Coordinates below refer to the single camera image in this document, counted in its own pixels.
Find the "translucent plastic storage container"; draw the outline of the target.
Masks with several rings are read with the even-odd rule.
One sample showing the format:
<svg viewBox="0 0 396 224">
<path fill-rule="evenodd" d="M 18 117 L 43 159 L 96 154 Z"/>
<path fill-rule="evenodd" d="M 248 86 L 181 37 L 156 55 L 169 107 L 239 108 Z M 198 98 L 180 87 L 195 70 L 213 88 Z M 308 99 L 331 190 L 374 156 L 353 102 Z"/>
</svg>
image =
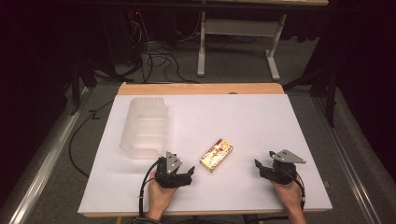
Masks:
<svg viewBox="0 0 396 224">
<path fill-rule="evenodd" d="M 163 154 L 168 125 L 168 107 L 161 97 L 131 100 L 120 148 L 133 160 L 155 160 Z"/>
</svg>

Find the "white metal desk frame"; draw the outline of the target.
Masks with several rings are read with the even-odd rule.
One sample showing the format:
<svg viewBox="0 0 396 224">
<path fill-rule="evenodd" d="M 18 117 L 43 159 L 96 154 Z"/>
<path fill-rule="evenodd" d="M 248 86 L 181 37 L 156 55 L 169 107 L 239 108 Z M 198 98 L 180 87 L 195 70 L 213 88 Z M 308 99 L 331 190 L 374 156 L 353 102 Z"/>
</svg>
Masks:
<svg viewBox="0 0 396 224">
<path fill-rule="evenodd" d="M 239 35 L 254 37 L 271 37 L 272 47 L 264 51 L 272 80 L 279 81 L 275 61 L 276 47 L 285 25 L 287 15 L 282 14 L 278 21 L 240 21 L 208 19 L 201 13 L 200 48 L 198 52 L 197 76 L 205 75 L 205 36 L 206 35 Z"/>
</svg>

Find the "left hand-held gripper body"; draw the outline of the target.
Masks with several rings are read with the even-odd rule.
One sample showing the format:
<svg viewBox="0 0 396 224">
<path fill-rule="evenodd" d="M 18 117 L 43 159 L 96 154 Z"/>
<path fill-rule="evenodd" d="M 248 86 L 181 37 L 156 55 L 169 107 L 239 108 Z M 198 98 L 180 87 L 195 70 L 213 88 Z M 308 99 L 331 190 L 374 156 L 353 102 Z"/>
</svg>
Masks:
<svg viewBox="0 0 396 224">
<path fill-rule="evenodd" d="M 182 161 L 176 154 L 169 151 L 164 157 L 158 159 L 155 180 L 164 189 L 179 188 L 188 186 L 183 184 L 185 174 L 179 174 L 177 171 Z"/>
</svg>

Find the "person's left hand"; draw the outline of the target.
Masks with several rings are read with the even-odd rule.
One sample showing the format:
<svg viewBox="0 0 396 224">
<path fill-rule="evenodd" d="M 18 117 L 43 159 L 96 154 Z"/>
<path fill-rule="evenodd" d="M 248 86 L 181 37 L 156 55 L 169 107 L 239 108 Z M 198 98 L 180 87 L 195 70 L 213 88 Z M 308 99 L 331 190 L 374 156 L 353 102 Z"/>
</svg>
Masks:
<svg viewBox="0 0 396 224">
<path fill-rule="evenodd" d="M 151 180 L 148 185 L 149 209 L 147 217 L 160 221 L 176 192 L 177 188 L 164 189 L 155 179 Z"/>
</svg>

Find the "yellow and red printed box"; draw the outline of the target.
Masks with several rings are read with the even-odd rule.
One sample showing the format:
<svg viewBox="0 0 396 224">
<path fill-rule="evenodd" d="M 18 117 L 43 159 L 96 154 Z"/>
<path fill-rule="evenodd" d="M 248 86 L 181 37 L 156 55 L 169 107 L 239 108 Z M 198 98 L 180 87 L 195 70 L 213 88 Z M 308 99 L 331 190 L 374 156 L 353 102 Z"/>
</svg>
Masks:
<svg viewBox="0 0 396 224">
<path fill-rule="evenodd" d="M 213 173 L 233 152 L 233 146 L 220 138 L 200 159 L 207 171 Z"/>
</svg>

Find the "grey metal floor rail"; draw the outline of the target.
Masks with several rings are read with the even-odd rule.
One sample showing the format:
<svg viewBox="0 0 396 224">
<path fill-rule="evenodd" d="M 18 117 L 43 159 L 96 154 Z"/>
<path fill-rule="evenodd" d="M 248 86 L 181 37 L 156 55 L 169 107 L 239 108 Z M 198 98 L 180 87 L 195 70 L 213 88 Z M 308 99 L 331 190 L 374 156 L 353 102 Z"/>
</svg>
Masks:
<svg viewBox="0 0 396 224">
<path fill-rule="evenodd" d="M 16 187 L 0 208 L 0 224 L 24 224 L 46 187 L 65 143 L 78 120 L 93 88 L 84 87 L 80 94 L 80 106 L 74 111 L 71 89 L 66 91 L 68 102 L 48 135 L 23 171 Z"/>
<path fill-rule="evenodd" d="M 356 201 L 360 207 L 360 210 L 363 213 L 363 216 L 367 222 L 367 224 L 383 224 L 379 218 L 378 213 L 375 210 L 375 207 L 370 199 L 366 187 L 364 187 L 361 179 L 359 178 L 350 158 L 347 155 L 347 152 L 341 142 L 341 139 L 336 132 L 335 128 L 330 124 L 327 120 L 325 107 L 321 100 L 318 97 L 314 97 L 312 99 L 315 108 L 318 110 L 321 119 L 323 120 L 329 135 L 332 139 L 333 144 L 335 145 L 335 151 L 337 154 L 337 158 L 341 162 L 341 167 L 345 173 L 347 182 L 351 187 L 351 190 L 354 194 Z"/>
</svg>

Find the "black tripod stand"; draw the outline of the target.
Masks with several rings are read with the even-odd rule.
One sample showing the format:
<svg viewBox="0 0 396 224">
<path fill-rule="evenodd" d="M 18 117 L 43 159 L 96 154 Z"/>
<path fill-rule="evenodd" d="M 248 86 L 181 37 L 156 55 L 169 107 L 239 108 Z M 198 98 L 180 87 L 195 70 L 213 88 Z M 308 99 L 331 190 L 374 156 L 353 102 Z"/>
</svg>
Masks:
<svg viewBox="0 0 396 224">
<path fill-rule="evenodd" d="M 139 63 L 133 56 L 126 10 L 75 8 L 66 14 L 68 49 L 73 56 L 73 100 L 80 106 L 80 79 L 96 86 L 97 71 L 120 82 L 129 78 Z"/>
<path fill-rule="evenodd" d="M 288 91 L 296 86 L 310 84 L 309 93 L 311 96 L 326 96 L 325 118 L 333 127 L 333 111 L 335 105 L 336 91 L 336 70 L 338 68 L 335 60 L 328 60 L 320 68 L 312 72 L 304 72 L 300 77 L 282 86 L 284 91 Z"/>
</svg>

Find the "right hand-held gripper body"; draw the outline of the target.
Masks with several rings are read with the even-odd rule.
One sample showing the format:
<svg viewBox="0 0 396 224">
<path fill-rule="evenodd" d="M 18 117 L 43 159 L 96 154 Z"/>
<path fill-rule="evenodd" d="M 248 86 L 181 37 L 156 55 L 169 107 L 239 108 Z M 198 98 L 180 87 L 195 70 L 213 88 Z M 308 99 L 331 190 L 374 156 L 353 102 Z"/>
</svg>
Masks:
<svg viewBox="0 0 396 224">
<path fill-rule="evenodd" d="M 296 163 L 306 163 L 306 160 L 287 149 L 283 149 L 277 153 L 270 151 L 269 155 L 273 159 L 269 179 L 282 185 L 287 185 L 296 179 Z"/>
</svg>

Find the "person's right hand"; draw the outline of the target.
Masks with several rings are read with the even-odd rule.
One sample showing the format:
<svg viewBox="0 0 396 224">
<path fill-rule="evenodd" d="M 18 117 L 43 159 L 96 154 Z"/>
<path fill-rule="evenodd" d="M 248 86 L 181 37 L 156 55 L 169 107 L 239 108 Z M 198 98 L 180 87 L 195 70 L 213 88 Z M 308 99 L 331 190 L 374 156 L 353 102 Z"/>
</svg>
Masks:
<svg viewBox="0 0 396 224">
<path fill-rule="evenodd" d="M 279 200 L 283 203 L 288 212 L 301 212 L 302 191 L 296 182 L 291 182 L 287 185 L 272 182 L 276 189 Z"/>
</svg>

